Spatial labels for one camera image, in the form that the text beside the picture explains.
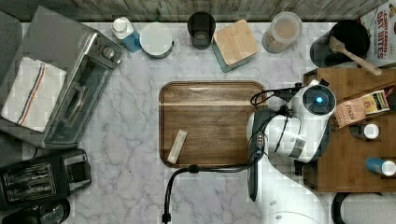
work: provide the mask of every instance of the marble countertop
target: marble countertop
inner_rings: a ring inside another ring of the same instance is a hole
[[[87,23],[116,43],[111,23]],[[146,23],[133,23],[141,31]],[[250,63],[223,73],[211,47],[195,49],[186,23],[166,23],[175,45],[164,59],[150,59],[123,47],[120,66],[113,72],[80,147],[92,166],[90,188],[70,197],[72,214],[65,223],[161,223],[166,184],[175,171],[159,156],[159,93],[171,81],[254,80],[266,89],[303,81],[316,67],[309,59],[315,39],[332,23],[304,23],[297,42],[280,54],[262,47],[269,23],[249,23],[259,46]],[[217,29],[226,23],[218,23]],[[23,25],[26,31],[28,23]],[[270,106],[276,107],[276,101]],[[172,223],[261,223],[248,198],[247,173],[183,174],[172,191]]]

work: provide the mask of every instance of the blue label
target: blue label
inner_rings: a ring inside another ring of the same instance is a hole
[[[366,167],[368,170],[379,173],[379,174],[384,174],[382,172],[382,164],[384,164],[385,161],[378,159],[378,158],[369,158],[366,161]]]
[[[139,36],[140,35],[136,31],[134,31],[127,37],[123,38],[122,42],[128,50],[130,50],[131,52],[136,52],[142,49],[142,46],[140,46]]]

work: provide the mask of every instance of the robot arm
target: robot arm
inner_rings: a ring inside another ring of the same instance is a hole
[[[312,161],[318,155],[319,143],[335,109],[335,97],[326,87],[312,82],[293,96],[289,108],[291,118],[288,115],[277,115],[263,130],[264,150],[266,153],[273,151],[293,157],[298,161]],[[261,123],[271,118],[269,114],[275,112],[271,111],[267,108],[250,117],[247,137],[252,137],[252,142],[256,139],[253,134],[261,127]],[[263,224],[328,223],[318,197],[281,174],[266,156],[251,168],[248,187],[250,198],[262,213]]]

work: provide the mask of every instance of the wooden wall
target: wooden wall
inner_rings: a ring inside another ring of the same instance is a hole
[[[211,13],[216,21],[269,21],[291,11],[303,21],[355,19],[387,0],[0,0],[0,10],[20,21],[30,21],[38,6],[48,7],[77,21],[187,21],[196,11]]]

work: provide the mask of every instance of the striped dish towel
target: striped dish towel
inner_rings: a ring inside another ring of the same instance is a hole
[[[66,72],[50,64],[22,58],[1,116],[43,133],[64,85]]]

